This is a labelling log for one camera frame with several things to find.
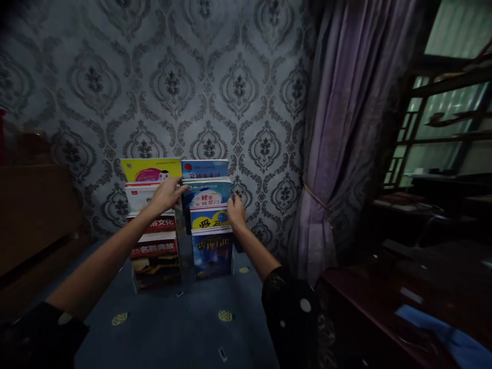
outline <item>forearm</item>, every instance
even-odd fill
[[[248,228],[239,227],[234,230],[234,234],[241,243],[263,283],[272,270],[277,269],[280,266],[280,263]]]
[[[46,301],[84,320],[153,220],[152,215],[142,211],[92,253]]]

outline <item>purple curtain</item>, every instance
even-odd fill
[[[311,285],[355,232],[388,93],[411,53],[407,36],[417,34],[418,2],[336,0],[324,9],[304,134],[312,194],[302,190],[288,255]]]

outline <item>window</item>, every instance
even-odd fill
[[[463,136],[492,129],[492,115],[484,116],[491,111],[492,83],[488,80],[492,78],[477,80],[471,86],[462,78],[463,66],[490,41],[491,18],[490,2],[442,0],[425,51],[418,56],[418,68],[409,73],[408,103],[401,107],[404,114],[387,162],[383,189],[410,186],[412,180],[405,174],[417,168],[469,174],[492,166],[486,160],[492,157],[492,140]],[[449,87],[449,81],[456,81],[455,89]],[[460,113],[470,119],[433,127],[429,122],[437,119],[436,113],[441,115],[438,122],[459,118]]]

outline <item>curtain tieback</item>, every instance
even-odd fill
[[[304,185],[304,189],[306,190],[307,193],[309,193],[313,199],[315,199],[322,207],[324,207],[324,209],[327,211],[327,212],[331,212],[330,208],[328,207],[328,205],[326,205],[318,196],[316,196],[313,191],[311,191],[309,189],[309,187],[306,185],[306,182],[304,182],[304,179],[302,180],[302,184]]]

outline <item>book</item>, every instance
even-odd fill
[[[127,182],[125,193],[127,195],[128,206],[132,213],[142,211],[154,196],[155,190],[161,182]]]
[[[127,215],[127,223],[131,222],[139,212],[133,212]],[[142,238],[138,242],[145,242],[145,235],[151,233],[167,232],[176,230],[176,217],[173,209],[167,210],[158,216],[152,224],[145,230]]]
[[[187,234],[191,234],[191,206],[219,205],[227,203],[231,196],[231,180],[228,177],[183,180],[188,189],[182,195],[183,214]]]
[[[153,240],[137,244],[130,254],[136,291],[181,281],[176,232],[152,236]]]
[[[180,158],[120,159],[128,182],[165,181],[180,177]]]
[[[227,177],[229,160],[182,160],[184,179]]]
[[[193,262],[197,279],[208,279],[234,271],[230,226],[192,230]]]
[[[228,226],[227,204],[190,207],[191,229]]]

